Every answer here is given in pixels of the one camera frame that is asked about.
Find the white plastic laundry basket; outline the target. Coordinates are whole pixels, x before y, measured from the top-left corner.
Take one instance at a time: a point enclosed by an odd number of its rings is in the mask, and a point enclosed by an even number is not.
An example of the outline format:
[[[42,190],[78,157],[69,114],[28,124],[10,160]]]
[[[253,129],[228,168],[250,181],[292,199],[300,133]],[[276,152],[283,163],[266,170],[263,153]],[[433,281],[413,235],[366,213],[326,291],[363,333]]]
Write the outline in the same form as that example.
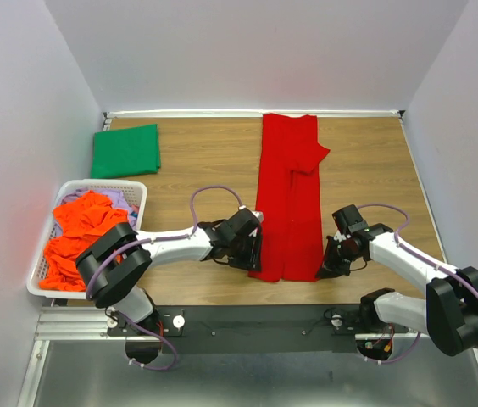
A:
[[[79,189],[85,188],[87,190],[103,189],[121,191],[124,195],[125,201],[132,207],[138,208],[136,224],[133,228],[138,231],[141,229],[142,217],[144,214],[145,204],[147,201],[147,188],[138,181],[116,180],[116,179],[81,179],[67,181],[58,190],[58,194],[54,200],[51,209],[59,206],[62,200],[76,192]],[[44,258],[43,250],[49,240],[55,238],[57,233],[55,219],[53,214],[47,217],[45,227],[39,239],[35,257],[32,260],[31,268],[26,280],[27,291],[37,297],[44,297],[50,299],[64,299],[64,300],[84,300],[86,295],[84,292],[71,291],[56,291],[44,290],[39,286],[39,282],[47,277],[48,262]]]

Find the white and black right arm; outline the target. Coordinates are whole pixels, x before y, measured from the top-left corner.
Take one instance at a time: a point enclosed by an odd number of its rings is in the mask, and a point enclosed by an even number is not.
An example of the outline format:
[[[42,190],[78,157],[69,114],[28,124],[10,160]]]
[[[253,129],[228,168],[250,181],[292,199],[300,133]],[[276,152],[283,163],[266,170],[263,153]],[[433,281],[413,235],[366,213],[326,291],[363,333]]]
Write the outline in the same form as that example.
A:
[[[388,325],[427,335],[448,356],[478,348],[478,270],[444,263],[407,243],[399,229],[369,224],[354,204],[333,213],[337,232],[327,238],[319,279],[348,276],[353,263],[376,262],[418,288],[411,298],[382,288],[363,296],[358,323],[367,332]]]

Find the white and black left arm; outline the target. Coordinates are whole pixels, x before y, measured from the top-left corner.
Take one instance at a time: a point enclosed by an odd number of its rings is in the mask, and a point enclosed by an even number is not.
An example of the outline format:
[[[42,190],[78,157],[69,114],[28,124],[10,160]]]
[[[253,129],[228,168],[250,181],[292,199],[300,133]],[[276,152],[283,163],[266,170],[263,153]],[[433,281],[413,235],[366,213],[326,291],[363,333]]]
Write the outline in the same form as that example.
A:
[[[213,261],[240,270],[261,270],[264,215],[241,207],[230,218],[198,222],[180,231],[134,231],[113,226],[75,260],[86,298],[99,309],[112,308],[138,335],[158,330],[159,314],[138,286],[151,267],[183,261]]]

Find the aluminium frame rail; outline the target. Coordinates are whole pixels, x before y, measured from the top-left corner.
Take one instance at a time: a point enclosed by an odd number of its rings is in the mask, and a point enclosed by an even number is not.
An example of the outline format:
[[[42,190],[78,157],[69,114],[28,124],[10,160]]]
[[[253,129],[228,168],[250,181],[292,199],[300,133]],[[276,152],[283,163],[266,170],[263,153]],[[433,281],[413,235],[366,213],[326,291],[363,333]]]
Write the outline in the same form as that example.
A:
[[[397,363],[352,353],[186,354],[169,371],[130,365],[92,307],[46,307],[22,406],[478,406],[478,351],[440,354],[392,334]]]

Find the folded green t shirt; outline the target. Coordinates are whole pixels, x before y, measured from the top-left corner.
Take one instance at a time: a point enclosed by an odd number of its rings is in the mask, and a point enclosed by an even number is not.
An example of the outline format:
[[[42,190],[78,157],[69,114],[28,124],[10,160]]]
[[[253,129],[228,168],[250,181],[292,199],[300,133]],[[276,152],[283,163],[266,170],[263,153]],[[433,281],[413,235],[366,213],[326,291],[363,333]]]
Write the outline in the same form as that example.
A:
[[[114,179],[155,174],[160,167],[156,124],[94,134],[91,178]]]

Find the orange t shirt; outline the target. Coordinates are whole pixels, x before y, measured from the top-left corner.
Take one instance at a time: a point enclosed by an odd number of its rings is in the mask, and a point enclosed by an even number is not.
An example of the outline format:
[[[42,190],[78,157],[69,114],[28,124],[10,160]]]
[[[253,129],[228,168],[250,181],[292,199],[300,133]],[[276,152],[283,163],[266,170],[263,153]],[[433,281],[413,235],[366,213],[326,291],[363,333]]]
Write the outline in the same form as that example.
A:
[[[73,202],[59,205],[53,217],[62,234],[43,249],[48,263],[47,276],[39,282],[43,290],[84,292],[86,284],[75,261],[113,226],[127,222],[129,211],[114,205],[111,199],[90,190]]]

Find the red t shirt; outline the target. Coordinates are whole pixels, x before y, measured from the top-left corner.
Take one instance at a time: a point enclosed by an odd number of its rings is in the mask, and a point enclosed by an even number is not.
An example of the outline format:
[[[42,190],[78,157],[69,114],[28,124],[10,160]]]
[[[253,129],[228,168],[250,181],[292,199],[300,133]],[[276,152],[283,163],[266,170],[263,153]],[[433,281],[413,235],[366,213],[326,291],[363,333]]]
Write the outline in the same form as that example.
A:
[[[266,114],[255,209],[262,222],[261,270],[265,282],[314,282],[324,257],[320,163],[330,152],[319,144],[318,119]]]

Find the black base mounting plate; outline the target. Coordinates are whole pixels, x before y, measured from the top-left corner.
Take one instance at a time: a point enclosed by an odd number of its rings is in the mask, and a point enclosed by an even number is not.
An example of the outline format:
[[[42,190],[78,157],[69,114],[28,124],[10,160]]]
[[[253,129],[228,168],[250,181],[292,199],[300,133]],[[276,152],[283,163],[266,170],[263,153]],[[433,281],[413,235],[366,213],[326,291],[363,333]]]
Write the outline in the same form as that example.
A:
[[[356,353],[387,358],[384,347],[402,326],[369,327],[356,304],[162,306],[130,325],[110,309],[108,334],[130,357],[166,354]]]

